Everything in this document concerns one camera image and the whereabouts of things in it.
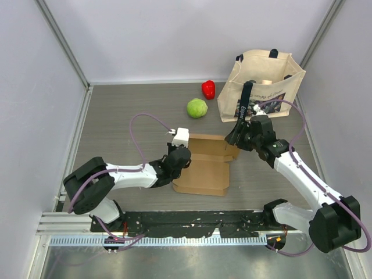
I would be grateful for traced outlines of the brown cardboard box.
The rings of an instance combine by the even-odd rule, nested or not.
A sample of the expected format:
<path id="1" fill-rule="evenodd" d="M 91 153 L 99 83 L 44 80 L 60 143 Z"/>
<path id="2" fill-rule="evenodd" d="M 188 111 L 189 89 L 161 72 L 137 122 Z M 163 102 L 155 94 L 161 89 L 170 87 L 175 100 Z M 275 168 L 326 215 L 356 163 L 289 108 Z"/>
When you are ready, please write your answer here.
<path id="1" fill-rule="evenodd" d="M 182 194 L 225 196 L 230 186 L 230 163 L 239 149 L 222 135 L 191 134 L 188 149 L 191 163 L 183 169 L 173 188 Z"/>

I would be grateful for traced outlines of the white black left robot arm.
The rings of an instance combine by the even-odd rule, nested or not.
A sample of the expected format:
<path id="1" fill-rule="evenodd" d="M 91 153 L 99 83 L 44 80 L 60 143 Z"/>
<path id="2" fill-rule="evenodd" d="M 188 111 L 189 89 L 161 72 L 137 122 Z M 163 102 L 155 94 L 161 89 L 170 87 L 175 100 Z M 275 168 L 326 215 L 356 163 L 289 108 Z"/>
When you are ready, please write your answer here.
<path id="1" fill-rule="evenodd" d="M 63 185 L 70 199 L 69 213 L 88 213 L 92 224 L 105 231 L 119 231 L 126 216 L 119 204 L 107 197 L 122 188 L 159 188 L 180 178 L 183 169 L 191 164 L 187 144 L 168 143 L 168 154 L 161 159 L 137 166 L 116 166 L 94 157 L 69 174 Z"/>

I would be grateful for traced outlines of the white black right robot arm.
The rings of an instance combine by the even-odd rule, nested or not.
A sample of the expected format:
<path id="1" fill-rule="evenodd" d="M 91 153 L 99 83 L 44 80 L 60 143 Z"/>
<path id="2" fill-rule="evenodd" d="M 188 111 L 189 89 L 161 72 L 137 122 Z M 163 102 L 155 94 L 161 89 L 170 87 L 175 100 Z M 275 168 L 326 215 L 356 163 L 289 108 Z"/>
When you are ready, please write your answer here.
<path id="1" fill-rule="evenodd" d="M 288 225 L 300 230 L 324 253 L 361 237 L 359 202 L 353 196 L 343 197 L 312 172 L 288 141 L 276 137 L 268 116 L 257 115 L 250 121 L 239 119 L 225 141 L 244 151 L 256 151 L 310 206 L 306 210 L 285 199 L 269 202 L 263 207 L 265 227 L 274 230 Z"/>

